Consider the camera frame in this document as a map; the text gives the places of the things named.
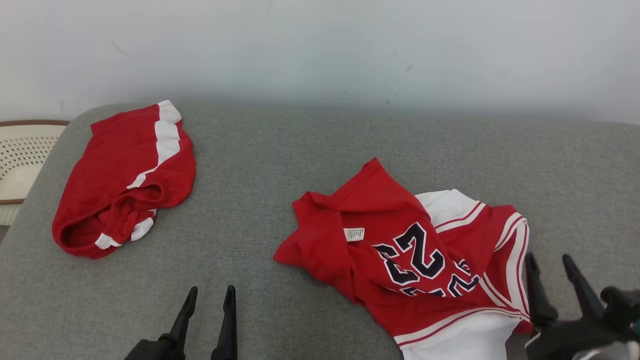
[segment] red fabric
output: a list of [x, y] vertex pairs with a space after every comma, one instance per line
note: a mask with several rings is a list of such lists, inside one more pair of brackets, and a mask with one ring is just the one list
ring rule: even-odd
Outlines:
[[[170, 102], [161, 105], [173, 107]], [[98, 248], [100, 234], [122, 244], [131, 239], [136, 224], [154, 217], [152, 209], [176, 206], [191, 193], [195, 178], [191, 139], [179, 120], [175, 124], [179, 151], [158, 166], [156, 123], [160, 121], [156, 104], [91, 126], [93, 137], [71, 172], [52, 225], [53, 238], [64, 251], [93, 259], [107, 256], [118, 247]], [[127, 189], [140, 173], [156, 166], [140, 187]]]
[[[304, 268], [351, 301], [364, 305], [392, 336], [413, 333], [481, 307], [518, 312], [509, 306], [497, 306], [480, 285], [470, 292], [460, 290], [460, 297], [448, 291], [452, 276], [472, 283], [473, 278], [486, 272], [491, 280], [499, 280], [493, 285], [501, 294], [509, 293], [505, 265], [512, 248], [505, 246], [494, 253], [494, 247], [507, 219], [516, 213], [511, 206], [484, 206], [471, 224], [437, 233], [416, 197], [373, 159], [333, 195], [308, 192], [293, 203], [293, 208], [299, 227], [281, 244], [274, 260]], [[419, 281], [400, 285], [391, 279], [385, 260], [374, 245], [395, 248], [399, 254], [392, 259], [395, 264], [415, 273], [412, 257], [416, 241], [406, 252], [394, 242], [415, 223], [426, 232], [425, 264], [438, 249], [445, 266], [433, 279], [419, 275]], [[343, 228], [365, 228], [364, 239], [347, 242]], [[456, 266], [463, 260], [470, 274]], [[416, 296], [401, 292], [407, 287], [416, 289]], [[428, 294], [438, 289], [444, 291], [445, 297]]]

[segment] clothing label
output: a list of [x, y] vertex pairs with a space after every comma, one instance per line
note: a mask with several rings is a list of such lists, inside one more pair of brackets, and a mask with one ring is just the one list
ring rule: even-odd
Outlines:
[[347, 238], [347, 242], [364, 240], [364, 227], [358, 227], [356, 229], [344, 229], [344, 237]]

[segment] basketball jersey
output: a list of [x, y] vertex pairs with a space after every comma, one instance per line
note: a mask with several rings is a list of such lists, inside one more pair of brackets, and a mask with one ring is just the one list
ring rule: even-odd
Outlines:
[[69, 254], [101, 258], [144, 236], [156, 210], [180, 204], [196, 174], [189, 136], [170, 101], [91, 125], [51, 231]]
[[365, 306], [405, 359], [505, 359], [529, 320], [528, 228], [511, 206], [457, 190], [413, 196], [373, 159], [333, 195], [293, 207], [298, 229], [274, 259]]

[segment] brown trim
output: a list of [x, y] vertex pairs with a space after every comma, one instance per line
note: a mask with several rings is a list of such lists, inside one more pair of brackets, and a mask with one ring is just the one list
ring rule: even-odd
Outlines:
[[59, 125], [67, 126], [69, 121], [66, 120], [11, 120], [0, 121], [0, 127], [4, 126], [18, 126], [18, 125]]
[[22, 204], [23, 202], [24, 202], [24, 199], [0, 200], [0, 206], [2, 206], [2, 205], [18, 205], [18, 204]]

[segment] floor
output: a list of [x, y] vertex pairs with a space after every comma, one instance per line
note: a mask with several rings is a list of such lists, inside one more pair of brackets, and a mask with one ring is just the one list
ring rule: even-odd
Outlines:
[[2, 239], [4, 239], [4, 235], [7, 230], [9, 230], [8, 226], [0, 226], [0, 243], [2, 242]]

